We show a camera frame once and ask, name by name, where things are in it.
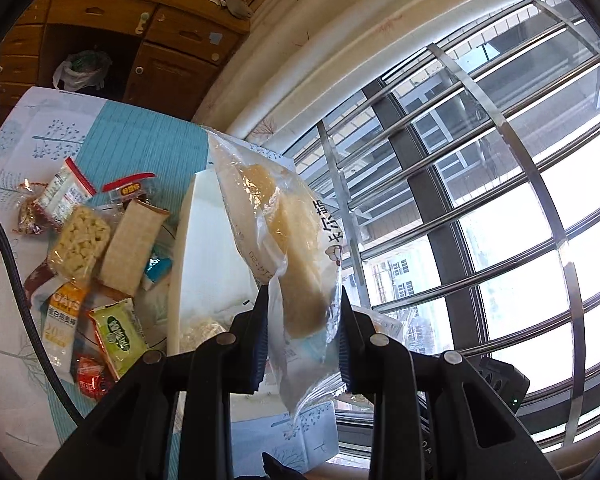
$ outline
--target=window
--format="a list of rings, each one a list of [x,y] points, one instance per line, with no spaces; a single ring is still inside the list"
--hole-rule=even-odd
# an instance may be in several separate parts
[[[411,282],[398,283],[397,289],[398,289],[398,298],[406,298],[407,296],[410,296],[411,294],[413,294],[413,283],[411,283]]]
[[[586,308],[586,367],[600,369],[600,56],[592,48],[600,38],[568,0],[541,1],[548,9],[525,0],[439,38],[489,99],[476,92],[478,102],[457,66],[422,48],[322,120],[350,192],[348,207],[334,212],[359,226],[350,242],[370,306],[400,320],[413,351],[476,354],[487,345],[516,366],[546,399],[529,404],[525,420],[566,396],[555,393],[560,384],[544,389],[571,378],[574,352],[584,350],[573,348],[565,280],[574,281],[555,246],[560,229],[546,219],[555,210]],[[519,142],[505,142],[489,100]],[[331,179],[340,177],[327,170],[324,149],[312,128],[290,154],[337,208],[344,202]],[[523,150],[542,182],[520,167]],[[555,206],[538,200],[543,182]]]

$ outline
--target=teal striped fabric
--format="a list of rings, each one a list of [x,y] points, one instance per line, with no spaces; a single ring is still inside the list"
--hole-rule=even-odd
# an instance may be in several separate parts
[[[124,176],[152,171],[158,193],[151,202],[171,211],[176,225],[193,174],[206,168],[206,132],[193,123],[108,101],[87,134],[75,162],[96,190]],[[97,195],[92,205],[107,201]]]

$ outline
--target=white and blue tablecloth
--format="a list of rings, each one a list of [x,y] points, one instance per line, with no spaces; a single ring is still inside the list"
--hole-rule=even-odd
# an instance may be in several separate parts
[[[193,174],[205,169],[207,155],[206,132],[196,124],[97,97],[30,89],[0,128],[0,222],[10,239],[21,278],[24,280],[42,262],[48,250],[45,235],[29,237],[12,232],[16,227],[17,187],[25,178],[49,182],[68,156],[75,159],[96,189],[128,174],[153,171],[160,183],[153,202],[175,212],[169,220],[175,227],[183,196]],[[93,199],[96,204],[102,200],[104,197]],[[93,407],[72,384],[65,383],[65,387],[83,413]],[[254,429],[244,422],[239,424],[234,425],[236,438],[242,439]],[[261,419],[257,428],[269,436],[272,434],[266,428],[281,428],[289,438],[284,438],[284,446],[274,449],[279,450],[279,458],[291,460],[301,470],[337,452],[337,435],[327,434],[335,432],[331,404],[302,414],[296,428],[283,415]],[[73,429],[33,353],[0,256],[0,450],[24,479],[36,478]],[[323,433],[324,442],[318,442],[317,436]],[[175,435],[172,477],[178,444],[179,435]],[[246,454],[239,452],[236,459],[242,460],[238,468],[252,467]]]

